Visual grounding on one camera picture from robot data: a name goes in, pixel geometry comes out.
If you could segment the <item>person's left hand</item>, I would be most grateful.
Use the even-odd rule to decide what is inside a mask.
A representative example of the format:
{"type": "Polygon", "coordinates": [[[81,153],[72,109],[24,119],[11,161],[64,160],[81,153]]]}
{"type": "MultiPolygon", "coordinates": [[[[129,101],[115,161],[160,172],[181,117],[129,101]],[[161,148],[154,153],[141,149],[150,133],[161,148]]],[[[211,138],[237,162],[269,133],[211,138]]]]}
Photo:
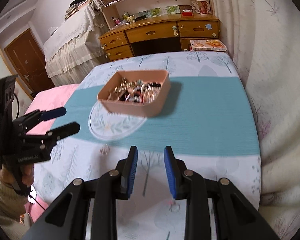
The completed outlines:
{"type": "MultiPolygon", "coordinates": [[[[30,187],[34,182],[34,165],[25,165],[21,169],[23,173],[21,180],[23,184],[25,184],[27,187],[30,187]]],[[[9,186],[12,186],[15,178],[12,172],[10,172],[5,166],[3,166],[2,169],[0,169],[0,180],[9,186]]]]}

